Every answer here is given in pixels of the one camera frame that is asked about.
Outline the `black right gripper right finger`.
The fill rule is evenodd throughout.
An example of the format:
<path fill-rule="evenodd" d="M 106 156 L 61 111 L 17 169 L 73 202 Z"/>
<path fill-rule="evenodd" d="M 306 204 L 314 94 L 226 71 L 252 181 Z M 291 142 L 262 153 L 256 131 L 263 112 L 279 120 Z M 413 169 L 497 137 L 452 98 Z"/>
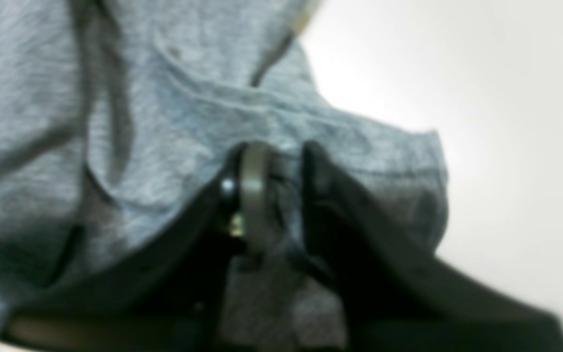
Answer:
<path fill-rule="evenodd" d="M 436 258 L 317 142 L 301 174 L 304 245 L 342 299 L 351 352 L 563 352 L 557 316 Z"/>

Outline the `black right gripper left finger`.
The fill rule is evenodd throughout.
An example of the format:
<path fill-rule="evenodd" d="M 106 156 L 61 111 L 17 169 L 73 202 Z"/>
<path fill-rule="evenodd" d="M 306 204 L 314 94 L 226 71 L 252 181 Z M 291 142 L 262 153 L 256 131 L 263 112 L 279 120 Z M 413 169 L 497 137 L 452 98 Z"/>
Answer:
<path fill-rule="evenodd" d="M 268 247 L 272 147 L 240 143 L 156 238 L 88 278 L 11 309 L 0 352 L 208 352 L 232 260 Z"/>

